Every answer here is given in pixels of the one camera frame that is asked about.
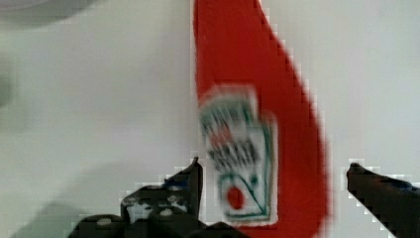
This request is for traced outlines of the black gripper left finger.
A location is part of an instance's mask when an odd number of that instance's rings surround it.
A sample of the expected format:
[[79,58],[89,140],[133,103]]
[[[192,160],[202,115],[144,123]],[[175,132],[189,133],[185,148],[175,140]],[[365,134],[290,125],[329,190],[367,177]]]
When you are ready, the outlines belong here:
[[159,185],[127,195],[119,215],[81,219],[68,238],[250,238],[238,229],[199,220],[203,168],[197,160]]

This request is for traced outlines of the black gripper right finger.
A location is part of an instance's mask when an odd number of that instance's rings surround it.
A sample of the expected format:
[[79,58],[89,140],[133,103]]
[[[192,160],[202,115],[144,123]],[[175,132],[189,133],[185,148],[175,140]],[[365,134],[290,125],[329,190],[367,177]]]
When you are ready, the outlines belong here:
[[346,172],[347,190],[396,238],[420,237],[420,189],[373,173],[358,163]]

